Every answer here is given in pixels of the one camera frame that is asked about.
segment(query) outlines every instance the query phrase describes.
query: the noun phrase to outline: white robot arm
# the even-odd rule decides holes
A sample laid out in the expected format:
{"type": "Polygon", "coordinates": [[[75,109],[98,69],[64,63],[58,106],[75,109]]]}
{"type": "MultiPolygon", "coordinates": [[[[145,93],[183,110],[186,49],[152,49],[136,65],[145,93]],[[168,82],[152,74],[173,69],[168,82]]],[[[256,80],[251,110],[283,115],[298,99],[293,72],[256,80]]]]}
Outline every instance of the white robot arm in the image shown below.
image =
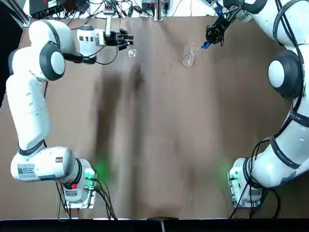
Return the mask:
{"type": "Polygon", "coordinates": [[[252,158],[237,159],[227,172],[233,206],[258,207],[262,189],[285,184],[309,169],[309,90],[305,88],[309,81],[309,73],[305,70],[309,64],[309,29],[306,26],[309,1],[216,2],[214,8],[219,18],[207,28],[207,40],[202,48],[220,42],[224,31],[235,18],[245,22],[253,19],[268,37],[286,48],[274,57],[268,78],[279,94],[293,100],[291,110],[280,131],[262,141],[269,141],[264,152],[254,159],[253,155],[252,158]],[[289,23],[283,25],[285,17],[289,23]]]}
{"type": "Polygon", "coordinates": [[[54,180],[64,186],[70,203],[88,202],[96,174],[85,159],[75,158],[67,147],[45,147],[51,128],[42,83],[65,73],[65,59],[94,64],[96,47],[133,44],[126,31],[104,30],[83,25],[77,30],[80,52],[76,52],[70,28],[59,21],[40,20],[29,27],[30,47],[13,51],[9,57],[11,76],[6,82],[7,98],[18,136],[18,151],[11,163],[13,178],[21,181],[54,180]]]}

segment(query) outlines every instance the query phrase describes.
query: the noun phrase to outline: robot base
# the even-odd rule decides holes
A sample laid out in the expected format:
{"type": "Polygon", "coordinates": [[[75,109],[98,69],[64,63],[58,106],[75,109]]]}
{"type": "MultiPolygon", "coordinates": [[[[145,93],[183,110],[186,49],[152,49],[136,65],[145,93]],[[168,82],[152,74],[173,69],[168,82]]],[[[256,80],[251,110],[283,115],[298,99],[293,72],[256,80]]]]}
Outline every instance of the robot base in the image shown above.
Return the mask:
{"type": "MultiPolygon", "coordinates": [[[[242,197],[242,199],[240,200],[240,196],[243,192],[243,188],[240,188],[240,183],[238,179],[232,180],[232,176],[230,174],[230,171],[227,171],[227,179],[228,179],[228,190],[229,190],[229,194],[230,194],[230,199],[231,202],[233,204],[233,207],[236,208],[238,202],[240,201],[238,208],[251,208],[251,202],[250,202],[250,195],[248,193],[246,193],[247,191],[250,192],[250,186],[247,185],[245,190],[245,193],[242,197]]],[[[253,207],[255,209],[260,208],[261,207],[261,197],[262,197],[262,191],[260,191],[260,194],[258,196],[259,200],[253,201],[253,207]]]]}
{"type": "Polygon", "coordinates": [[[69,208],[71,209],[93,209],[95,206],[95,199],[96,199],[96,192],[89,191],[87,195],[87,199],[82,203],[72,203],[69,201],[66,201],[66,202],[69,208]]]}

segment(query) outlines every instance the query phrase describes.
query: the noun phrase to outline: robot end effector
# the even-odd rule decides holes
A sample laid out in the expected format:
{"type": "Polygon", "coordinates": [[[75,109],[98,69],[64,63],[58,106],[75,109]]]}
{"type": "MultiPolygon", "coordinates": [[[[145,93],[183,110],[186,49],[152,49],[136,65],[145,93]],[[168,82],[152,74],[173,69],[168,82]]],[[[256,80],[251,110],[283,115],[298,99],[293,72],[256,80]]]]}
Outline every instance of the robot end effector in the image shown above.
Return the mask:
{"type": "Polygon", "coordinates": [[[133,45],[133,36],[120,29],[111,31],[112,19],[107,18],[105,29],[94,29],[91,25],[82,25],[77,29],[77,52],[72,30],[63,22],[56,20],[38,20],[29,27],[31,46],[44,47],[52,43],[61,52],[63,58],[74,63],[94,64],[97,60],[97,46],[116,46],[119,51],[133,45]]]}
{"type": "Polygon", "coordinates": [[[201,48],[207,49],[211,44],[224,43],[224,33],[226,29],[234,22],[237,17],[245,18],[250,17],[250,14],[259,13],[263,7],[266,5],[267,0],[257,0],[254,4],[245,3],[245,0],[223,0],[220,1],[222,4],[216,0],[213,8],[218,14],[218,19],[211,26],[206,28],[206,41],[201,46],[201,48]]]}

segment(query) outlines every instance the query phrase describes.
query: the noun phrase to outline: black cable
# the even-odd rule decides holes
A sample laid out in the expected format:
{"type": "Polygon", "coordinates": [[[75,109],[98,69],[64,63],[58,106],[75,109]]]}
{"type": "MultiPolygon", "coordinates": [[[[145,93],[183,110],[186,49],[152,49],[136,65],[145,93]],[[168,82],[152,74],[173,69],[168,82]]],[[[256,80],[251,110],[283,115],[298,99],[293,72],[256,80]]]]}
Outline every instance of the black cable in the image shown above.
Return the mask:
{"type": "Polygon", "coordinates": [[[192,0],[191,0],[191,3],[190,3],[190,17],[192,16],[192,0]]]}
{"type": "Polygon", "coordinates": [[[107,202],[105,196],[104,196],[100,191],[98,191],[98,190],[96,190],[96,192],[97,192],[97,193],[101,196],[101,198],[104,200],[105,205],[106,205],[106,207],[108,208],[108,211],[112,214],[112,217],[113,217],[115,220],[118,220],[117,217],[112,213],[112,210],[111,210],[111,208],[110,208],[110,206],[109,206],[109,204],[108,204],[108,202],[107,202]]]}
{"type": "Polygon", "coordinates": [[[174,15],[175,15],[175,13],[176,13],[176,11],[177,11],[177,8],[178,8],[179,4],[180,4],[182,1],[183,1],[183,0],[180,0],[179,3],[177,4],[176,9],[175,9],[175,11],[174,11],[172,17],[174,17],[174,15]]]}
{"type": "MultiPolygon", "coordinates": [[[[280,3],[277,2],[277,1],[275,1],[275,2],[276,2],[277,10],[278,10],[278,12],[279,12],[280,8],[282,8],[282,4],[281,4],[281,2],[280,2],[280,3]]],[[[281,19],[281,23],[282,23],[282,25],[283,25],[283,28],[284,28],[284,31],[285,31],[286,35],[289,37],[289,39],[291,40],[291,42],[293,42],[293,39],[292,39],[292,37],[291,37],[291,34],[289,33],[288,29],[286,28],[286,25],[285,25],[285,22],[283,21],[283,19],[281,19]]]]}
{"type": "Polygon", "coordinates": [[[57,184],[57,183],[55,183],[55,184],[56,184],[56,187],[57,187],[57,191],[58,191],[58,194],[59,194],[59,197],[60,197],[60,201],[61,201],[62,207],[63,207],[64,211],[65,211],[66,213],[68,213],[67,209],[65,208],[65,204],[63,203],[62,195],[61,195],[61,193],[60,193],[58,184],[57,184]]]}
{"type": "Polygon", "coordinates": [[[45,88],[44,88],[44,98],[46,98],[47,88],[48,88],[48,81],[46,82],[45,88]]]}
{"type": "Polygon", "coordinates": [[[276,212],[275,212],[274,216],[272,217],[273,219],[276,219],[278,217],[278,215],[279,215],[280,210],[281,210],[281,199],[280,199],[279,194],[276,192],[276,190],[274,190],[273,188],[272,189],[269,188],[268,190],[272,191],[275,194],[276,198],[277,198],[276,212]]]}
{"type": "Polygon", "coordinates": [[[73,18],[70,20],[70,22],[67,24],[67,26],[73,21],[73,19],[75,18],[75,15],[76,15],[76,11],[74,11],[73,18]]]}
{"type": "Polygon", "coordinates": [[[117,46],[115,46],[115,47],[116,47],[116,55],[115,55],[115,57],[114,57],[110,62],[101,63],[101,62],[99,62],[99,61],[96,61],[95,59],[92,59],[92,58],[90,58],[90,59],[91,59],[92,61],[94,61],[95,63],[100,64],[100,65],[109,65],[109,64],[113,63],[113,62],[116,60],[116,58],[117,58],[117,55],[118,55],[118,47],[117,47],[117,46]]]}
{"type": "Polygon", "coordinates": [[[97,181],[98,184],[100,185],[100,187],[101,187],[101,189],[102,189],[102,192],[103,192],[103,195],[107,197],[108,204],[109,204],[110,210],[111,210],[111,215],[113,215],[113,216],[115,217],[115,212],[114,212],[114,208],[113,208],[113,206],[112,206],[112,201],[111,201],[111,194],[110,194],[110,191],[109,191],[109,189],[108,189],[107,184],[105,183],[105,181],[103,181],[104,186],[105,186],[105,188],[106,188],[108,194],[107,194],[106,191],[104,190],[104,188],[103,188],[102,184],[100,183],[100,181],[97,180],[97,179],[96,179],[95,181],[97,181]]]}
{"type": "MultiPolygon", "coordinates": [[[[278,2],[278,5],[279,5],[279,6],[282,6],[280,0],[275,0],[275,1],[278,2]]],[[[303,91],[304,91],[304,59],[303,59],[303,56],[302,56],[302,54],[301,54],[301,52],[300,52],[300,50],[299,50],[299,47],[298,47],[298,44],[297,44],[297,40],[296,40],[296,38],[295,38],[295,35],[294,35],[293,31],[292,31],[292,28],[291,28],[291,26],[290,26],[289,21],[287,20],[287,17],[286,17],[286,15],[285,15],[285,13],[283,13],[282,16],[283,16],[283,18],[284,18],[284,20],[285,20],[286,26],[287,26],[287,28],[288,28],[290,34],[291,34],[292,43],[293,43],[293,45],[294,45],[295,48],[296,48],[297,55],[298,55],[298,59],[299,59],[299,66],[300,66],[300,70],[301,70],[300,93],[299,93],[299,96],[298,96],[298,98],[297,98],[296,104],[295,104],[295,106],[294,106],[294,108],[293,108],[293,110],[297,112],[297,110],[298,110],[298,108],[299,108],[299,106],[300,106],[300,102],[301,102],[301,99],[302,99],[302,97],[303,97],[303,91]]],[[[286,119],[286,121],[284,122],[283,126],[280,128],[279,132],[276,133],[276,134],[274,135],[274,138],[277,138],[279,135],[281,135],[281,133],[287,128],[287,126],[291,123],[291,121],[292,121],[292,119],[291,119],[291,117],[289,116],[289,117],[286,119]]]]}

